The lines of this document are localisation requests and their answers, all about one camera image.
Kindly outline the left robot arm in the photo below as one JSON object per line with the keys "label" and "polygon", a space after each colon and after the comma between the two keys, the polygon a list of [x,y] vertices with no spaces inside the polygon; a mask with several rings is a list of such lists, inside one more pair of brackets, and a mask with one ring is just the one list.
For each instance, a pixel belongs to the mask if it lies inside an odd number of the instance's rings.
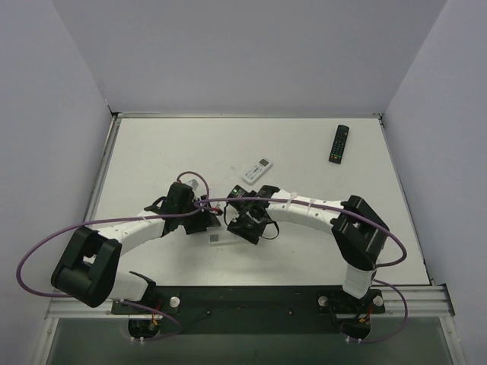
{"label": "left robot arm", "polygon": [[220,227],[218,217],[223,211],[209,203],[197,211],[194,204],[198,201],[193,185],[175,182],[136,221],[99,230],[79,227],[53,271],[51,285],[92,308],[105,300],[128,300],[136,311],[149,312],[156,303],[155,282],[138,272],[118,269],[119,259],[180,226],[188,235]]}

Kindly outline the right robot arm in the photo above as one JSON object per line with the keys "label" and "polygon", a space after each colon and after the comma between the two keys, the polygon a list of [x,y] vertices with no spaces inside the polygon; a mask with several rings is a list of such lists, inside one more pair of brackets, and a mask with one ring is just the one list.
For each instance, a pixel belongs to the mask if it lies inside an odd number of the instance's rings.
{"label": "right robot arm", "polygon": [[350,211],[386,227],[363,198],[352,195],[342,202],[318,201],[275,186],[263,186],[257,192],[235,186],[228,198],[228,204],[237,211],[228,231],[254,245],[269,224],[293,223],[332,235],[347,263],[343,291],[356,299],[368,293],[387,235],[341,212]]}

